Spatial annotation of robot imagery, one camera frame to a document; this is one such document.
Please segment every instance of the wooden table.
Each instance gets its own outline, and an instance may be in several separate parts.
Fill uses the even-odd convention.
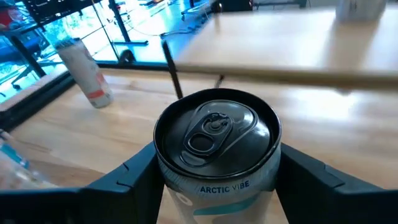
[[[398,84],[398,6],[340,24],[335,9],[215,15],[176,59],[181,72],[329,86]]]
[[[86,185],[152,140],[157,118],[177,98],[165,72],[105,70],[115,101],[94,109],[77,86],[17,127],[21,153],[50,181]],[[180,74],[185,95],[212,88],[217,75]],[[228,78],[221,87],[266,100],[282,121],[282,141],[325,163],[387,189],[398,189],[398,94],[266,85]],[[276,194],[268,223],[287,223]],[[179,223],[165,190],[159,224]]]

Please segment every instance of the white bottle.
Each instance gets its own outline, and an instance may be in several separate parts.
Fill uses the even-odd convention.
[[[336,8],[339,21],[376,21],[386,9],[387,0],[340,0]]]

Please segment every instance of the desk leg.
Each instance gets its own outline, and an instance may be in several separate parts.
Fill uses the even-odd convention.
[[[33,58],[33,56],[29,53],[29,51],[26,49],[26,47],[22,44],[22,42],[15,36],[12,36],[10,38],[10,41],[14,46],[17,48],[17,50],[24,56],[24,58],[27,60],[29,65],[33,68],[33,70],[36,72],[37,76],[40,78],[45,76],[45,72],[43,71],[42,67],[36,62],[36,59]]]
[[[164,56],[167,61],[167,66],[169,66],[169,72],[170,72],[170,75],[173,80],[175,94],[177,95],[178,99],[181,99],[183,96],[182,96],[180,81],[178,80],[178,76],[177,76],[177,69],[175,68],[172,54],[170,53],[170,49],[169,49],[169,46],[167,45],[166,41],[163,41],[162,47],[163,47]]]

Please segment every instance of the chair wheel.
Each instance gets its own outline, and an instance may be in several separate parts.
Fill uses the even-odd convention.
[[[20,85],[16,85],[16,84],[12,84],[12,87],[16,90],[20,90],[21,86]]]
[[[132,54],[131,50],[124,50],[120,54],[119,64],[133,63],[135,60],[136,59],[134,58],[134,55]]]

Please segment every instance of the white can label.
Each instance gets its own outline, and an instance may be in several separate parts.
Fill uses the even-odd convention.
[[[113,96],[109,85],[81,40],[75,45],[58,49],[58,54],[93,106],[102,107],[111,103]]]
[[[238,180],[193,179],[176,174],[160,159],[159,164],[184,223],[263,224],[275,188],[280,154],[279,143],[260,169]]]

